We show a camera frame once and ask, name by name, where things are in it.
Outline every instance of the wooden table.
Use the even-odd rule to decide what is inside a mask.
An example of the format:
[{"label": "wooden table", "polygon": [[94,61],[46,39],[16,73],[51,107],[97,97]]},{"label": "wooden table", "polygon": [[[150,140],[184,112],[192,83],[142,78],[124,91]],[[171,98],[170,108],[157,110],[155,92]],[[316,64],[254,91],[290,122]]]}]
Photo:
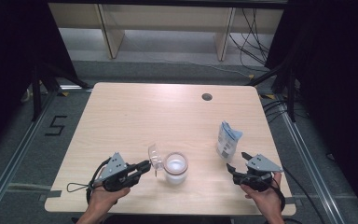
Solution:
[{"label": "wooden table", "polygon": [[[213,99],[205,101],[202,94]],[[241,152],[261,153],[281,164],[256,89],[243,86],[98,83],[95,85],[48,198],[50,212],[84,212],[85,190],[69,193],[70,182],[87,184],[102,161],[119,152],[127,163],[148,160],[147,149],[157,143],[162,156],[186,154],[186,181],[168,184],[164,174],[142,175],[131,193],[110,212],[155,215],[257,215],[252,200],[232,182],[226,164],[216,153],[219,126],[225,120],[243,132],[231,165],[246,172]],[[292,194],[285,175],[282,192]],[[293,204],[283,214],[292,215]]]}]

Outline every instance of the snack bag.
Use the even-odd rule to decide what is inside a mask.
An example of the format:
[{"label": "snack bag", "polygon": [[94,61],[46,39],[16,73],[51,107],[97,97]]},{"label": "snack bag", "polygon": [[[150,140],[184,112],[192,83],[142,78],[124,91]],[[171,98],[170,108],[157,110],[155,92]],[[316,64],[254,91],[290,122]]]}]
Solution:
[{"label": "snack bag", "polygon": [[237,149],[238,140],[242,137],[242,132],[231,129],[229,124],[225,121],[222,122],[219,129],[217,139],[217,154],[230,163],[234,153]]}]

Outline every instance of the human hand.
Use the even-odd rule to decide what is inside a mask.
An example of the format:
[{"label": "human hand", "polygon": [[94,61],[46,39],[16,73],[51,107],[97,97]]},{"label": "human hand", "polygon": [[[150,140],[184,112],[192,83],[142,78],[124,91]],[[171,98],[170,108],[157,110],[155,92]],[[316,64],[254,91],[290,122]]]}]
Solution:
[{"label": "human hand", "polygon": [[[274,173],[272,186],[278,188],[281,184],[281,173]],[[247,185],[241,185],[241,189],[246,192],[245,198],[253,199],[261,214],[267,219],[269,224],[284,223],[281,212],[281,200],[278,194],[271,188],[258,192]]]},{"label": "human hand", "polygon": [[102,186],[96,187],[89,199],[89,207],[77,224],[97,224],[105,220],[107,213],[119,198],[130,193],[130,188],[109,192]]}]

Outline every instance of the round hole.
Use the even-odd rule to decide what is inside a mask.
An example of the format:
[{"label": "round hole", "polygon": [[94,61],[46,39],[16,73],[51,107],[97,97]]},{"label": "round hole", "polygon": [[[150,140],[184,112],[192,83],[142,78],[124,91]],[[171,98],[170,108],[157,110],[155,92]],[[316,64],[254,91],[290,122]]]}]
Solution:
[{"label": "round hole", "polygon": [[202,94],[202,99],[203,99],[204,101],[210,101],[210,100],[212,100],[212,95],[209,94],[209,93],[203,93],[203,94]]}]

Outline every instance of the clear plastic cup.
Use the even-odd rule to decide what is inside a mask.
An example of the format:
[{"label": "clear plastic cup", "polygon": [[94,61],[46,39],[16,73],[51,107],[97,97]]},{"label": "clear plastic cup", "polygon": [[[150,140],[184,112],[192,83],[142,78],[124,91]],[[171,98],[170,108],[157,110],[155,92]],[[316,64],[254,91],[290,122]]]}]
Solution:
[{"label": "clear plastic cup", "polygon": [[171,184],[181,184],[187,177],[187,167],[186,156],[180,152],[172,152],[164,159],[165,178]]}]

